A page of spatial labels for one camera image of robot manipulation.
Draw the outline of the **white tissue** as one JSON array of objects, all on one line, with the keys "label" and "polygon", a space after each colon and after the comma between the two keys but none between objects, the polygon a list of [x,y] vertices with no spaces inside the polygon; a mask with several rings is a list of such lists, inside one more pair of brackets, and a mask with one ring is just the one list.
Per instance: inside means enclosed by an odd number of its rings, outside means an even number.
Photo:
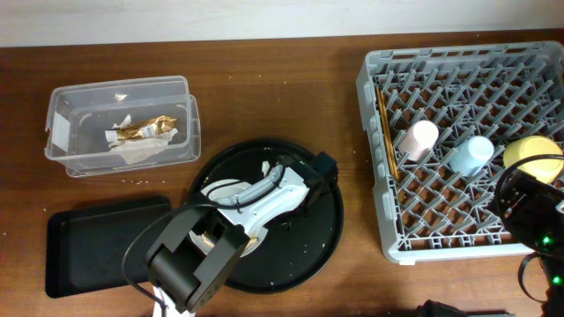
[{"label": "white tissue", "polygon": [[178,133],[178,129],[157,135],[155,138],[108,143],[110,152],[117,152],[127,165],[139,163],[164,150]]}]

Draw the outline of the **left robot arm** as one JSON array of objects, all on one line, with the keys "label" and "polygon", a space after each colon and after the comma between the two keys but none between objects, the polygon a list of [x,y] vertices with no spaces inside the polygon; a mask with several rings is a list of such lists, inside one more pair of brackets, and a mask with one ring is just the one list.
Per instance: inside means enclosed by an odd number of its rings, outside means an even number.
[{"label": "left robot arm", "polygon": [[174,211],[145,255],[155,315],[201,308],[242,255],[260,246],[267,224],[305,212],[337,175],[336,160],[324,152],[310,161],[283,155],[256,183],[217,181],[198,203]]}]

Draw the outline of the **food scraps with rice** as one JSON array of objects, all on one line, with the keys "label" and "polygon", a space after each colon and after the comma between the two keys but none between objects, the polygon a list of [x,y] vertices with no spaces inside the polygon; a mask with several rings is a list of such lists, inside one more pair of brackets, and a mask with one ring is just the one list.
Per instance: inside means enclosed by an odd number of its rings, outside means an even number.
[{"label": "food scraps with rice", "polygon": [[[201,248],[206,254],[209,253],[216,245],[216,243],[210,238],[208,234],[197,236],[197,239],[199,240]],[[247,246],[245,246],[244,248],[244,253],[249,253],[254,250],[259,242],[260,239],[258,239],[257,237],[251,238]]]}]

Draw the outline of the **pink plastic cup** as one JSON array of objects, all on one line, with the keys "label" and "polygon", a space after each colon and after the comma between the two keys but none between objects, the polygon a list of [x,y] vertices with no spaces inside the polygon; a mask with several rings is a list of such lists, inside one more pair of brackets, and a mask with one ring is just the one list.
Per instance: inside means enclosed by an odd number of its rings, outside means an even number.
[{"label": "pink plastic cup", "polygon": [[415,122],[407,131],[398,149],[410,161],[419,161],[434,147],[439,136],[437,126],[428,120]]}]

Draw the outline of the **grey plate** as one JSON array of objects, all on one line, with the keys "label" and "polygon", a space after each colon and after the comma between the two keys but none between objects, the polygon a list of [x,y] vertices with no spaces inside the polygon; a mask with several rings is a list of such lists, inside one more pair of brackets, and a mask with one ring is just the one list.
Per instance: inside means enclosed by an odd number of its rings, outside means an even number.
[{"label": "grey plate", "polygon": [[[250,184],[247,183],[246,181],[239,181],[239,180],[236,180],[236,179],[225,179],[225,180],[221,180],[221,181],[214,181],[213,183],[207,185],[206,187],[204,187],[202,189],[202,193],[204,195],[206,195],[208,198],[210,198],[211,200],[216,201],[220,198],[237,194],[237,193],[239,193],[239,192],[241,192],[244,189],[249,188],[249,187],[250,187]],[[244,253],[244,251],[243,251],[241,258],[246,257],[247,255],[254,252],[261,245],[261,243],[266,239],[267,233],[268,233],[268,230],[264,227],[261,227],[260,229],[256,229],[254,232],[252,232],[251,235],[250,235],[250,238],[257,237],[258,239],[260,239],[260,242],[256,245],[256,248],[254,250],[252,250],[251,252]],[[197,246],[197,248],[204,253],[203,249],[201,248],[200,242],[197,239],[197,236],[200,236],[200,235],[203,235],[203,234],[208,234],[214,242],[217,241],[217,238],[213,238],[208,232],[204,232],[202,234],[195,234],[194,232],[190,232],[189,237],[190,237],[191,241]]]}]

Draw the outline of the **yellow plastic bowl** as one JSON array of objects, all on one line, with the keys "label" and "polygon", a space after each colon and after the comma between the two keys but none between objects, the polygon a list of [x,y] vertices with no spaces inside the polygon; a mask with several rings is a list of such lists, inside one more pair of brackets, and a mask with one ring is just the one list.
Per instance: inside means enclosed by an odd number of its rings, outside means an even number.
[{"label": "yellow plastic bowl", "polygon": [[[545,136],[527,136],[508,145],[503,153],[503,164],[506,168],[516,162],[537,155],[562,155],[562,149],[552,139]],[[559,159],[540,159],[525,163],[519,169],[534,176],[545,184],[552,183],[563,169],[563,161]]]}]

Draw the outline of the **light blue plastic cup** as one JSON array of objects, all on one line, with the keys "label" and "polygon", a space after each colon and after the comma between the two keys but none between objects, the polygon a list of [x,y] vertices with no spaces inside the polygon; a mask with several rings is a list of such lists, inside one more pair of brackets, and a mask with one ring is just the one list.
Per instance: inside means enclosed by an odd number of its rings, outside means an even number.
[{"label": "light blue plastic cup", "polygon": [[493,143],[484,136],[473,136],[457,148],[457,152],[449,162],[450,168],[464,177],[471,177],[486,165],[494,154]]}]

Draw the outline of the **gold coffee sachet wrapper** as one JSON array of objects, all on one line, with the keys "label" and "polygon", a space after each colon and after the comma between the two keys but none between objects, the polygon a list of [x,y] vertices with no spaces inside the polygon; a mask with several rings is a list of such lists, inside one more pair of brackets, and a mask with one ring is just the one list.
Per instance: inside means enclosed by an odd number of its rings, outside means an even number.
[{"label": "gold coffee sachet wrapper", "polygon": [[115,124],[112,129],[105,131],[105,137],[109,143],[155,138],[157,135],[172,131],[176,122],[177,119],[174,117],[161,115],[133,123],[131,116],[127,114],[121,123]]}]

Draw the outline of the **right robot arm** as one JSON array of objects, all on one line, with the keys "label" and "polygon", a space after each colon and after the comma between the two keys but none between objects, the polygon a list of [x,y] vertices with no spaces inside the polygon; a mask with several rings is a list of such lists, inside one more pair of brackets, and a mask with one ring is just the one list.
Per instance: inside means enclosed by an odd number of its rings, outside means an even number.
[{"label": "right robot arm", "polygon": [[493,213],[519,243],[532,250],[519,265],[517,280],[524,284],[527,265],[539,260],[548,282],[546,298],[541,299],[544,316],[563,315],[563,192],[537,181],[521,170],[504,172],[491,202]]}]

